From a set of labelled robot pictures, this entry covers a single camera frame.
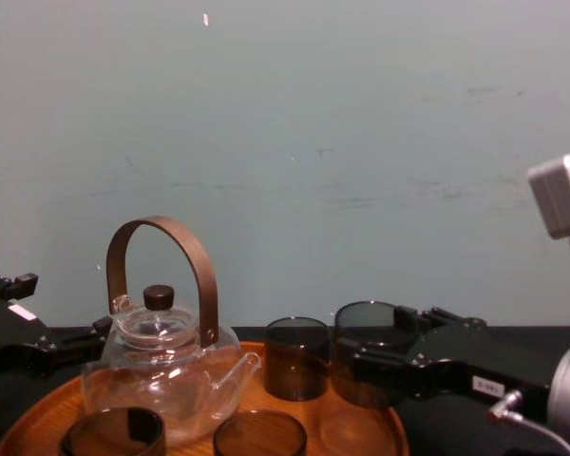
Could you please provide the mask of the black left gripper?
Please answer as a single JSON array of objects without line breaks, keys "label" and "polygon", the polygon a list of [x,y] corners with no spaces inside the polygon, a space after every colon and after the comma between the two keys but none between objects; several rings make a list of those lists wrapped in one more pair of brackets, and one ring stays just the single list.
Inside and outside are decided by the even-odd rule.
[{"label": "black left gripper", "polygon": [[0,275],[0,374],[48,377],[102,357],[113,324],[110,316],[90,326],[48,328],[35,314],[9,302],[34,295],[38,279],[33,273],[14,279]]}]

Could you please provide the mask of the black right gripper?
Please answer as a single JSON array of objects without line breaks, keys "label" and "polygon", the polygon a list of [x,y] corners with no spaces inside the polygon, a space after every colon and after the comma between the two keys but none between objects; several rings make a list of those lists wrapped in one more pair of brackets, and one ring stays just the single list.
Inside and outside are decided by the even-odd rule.
[{"label": "black right gripper", "polygon": [[492,335],[483,330],[487,323],[481,318],[439,307],[419,313],[396,306],[393,323],[405,333],[428,333],[411,347],[408,361],[402,354],[349,338],[333,342],[333,389],[347,402],[397,405],[407,398],[454,394],[493,405],[517,390],[522,394],[521,414],[546,420],[551,354]]}]

